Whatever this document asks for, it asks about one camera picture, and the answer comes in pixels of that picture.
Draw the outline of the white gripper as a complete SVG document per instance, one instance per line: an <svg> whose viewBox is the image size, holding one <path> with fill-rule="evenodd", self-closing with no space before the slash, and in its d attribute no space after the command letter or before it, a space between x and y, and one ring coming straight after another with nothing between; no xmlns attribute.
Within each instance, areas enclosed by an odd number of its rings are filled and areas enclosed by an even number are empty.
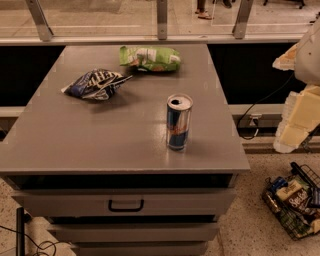
<svg viewBox="0 0 320 256"><path fill-rule="evenodd" d="M310 27L298 45L276 58L273 68L294 70L295 77L307 85L299 93L291 91L286 98L282 120L278 125L274 149L291 153L320 124L320 19Z"/></svg>

